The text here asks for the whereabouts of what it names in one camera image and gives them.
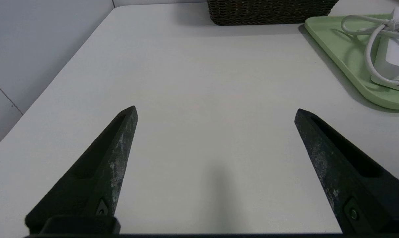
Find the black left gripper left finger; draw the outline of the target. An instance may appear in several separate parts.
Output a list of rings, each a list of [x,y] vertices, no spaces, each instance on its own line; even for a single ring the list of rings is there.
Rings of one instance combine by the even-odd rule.
[[[116,235],[115,211],[138,122],[119,112],[25,217],[30,235]]]

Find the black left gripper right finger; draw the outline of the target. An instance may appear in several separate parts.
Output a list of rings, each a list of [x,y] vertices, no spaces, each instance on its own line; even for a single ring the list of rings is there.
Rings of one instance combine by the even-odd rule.
[[[399,235],[399,179],[317,115],[294,123],[343,235]]]

